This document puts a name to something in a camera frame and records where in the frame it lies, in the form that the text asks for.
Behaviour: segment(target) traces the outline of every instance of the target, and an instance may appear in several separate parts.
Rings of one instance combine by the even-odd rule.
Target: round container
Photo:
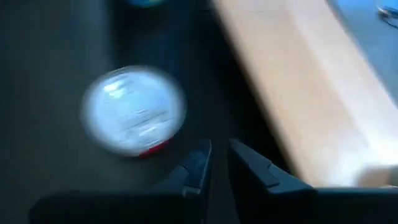
[[[166,0],[126,0],[128,3],[137,7],[153,7],[158,6]]]
[[[99,77],[83,97],[89,135],[112,152],[141,156],[160,148],[185,119],[179,86],[148,67],[124,67]]]

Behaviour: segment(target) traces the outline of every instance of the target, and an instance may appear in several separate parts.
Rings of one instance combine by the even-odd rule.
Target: container lid
[[[148,67],[125,67],[95,81],[83,98],[82,121],[105,148],[139,156],[170,139],[185,118],[179,86]]]

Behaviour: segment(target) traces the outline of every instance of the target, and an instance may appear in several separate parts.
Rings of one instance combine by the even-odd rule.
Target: wooden plank
[[[297,176],[390,184],[397,108],[327,2],[213,2]]]

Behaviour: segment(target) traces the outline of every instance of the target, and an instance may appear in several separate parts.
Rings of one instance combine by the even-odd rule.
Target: blue object
[[[152,7],[152,6],[158,6],[159,4],[165,2],[166,0],[127,0],[127,1],[133,6]]]

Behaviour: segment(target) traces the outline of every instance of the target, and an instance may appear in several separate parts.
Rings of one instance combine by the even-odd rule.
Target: dark surface
[[[0,0],[0,223],[25,223],[30,206],[58,190],[144,189],[201,138],[213,140],[215,154],[209,221],[234,223],[227,139],[283,166],[211,13],[193,1],[146,10],[121,2]],[[182,130],[143,160],[95,145],[79,120],[91,82],[136,64],[170,73],[188,103]]]

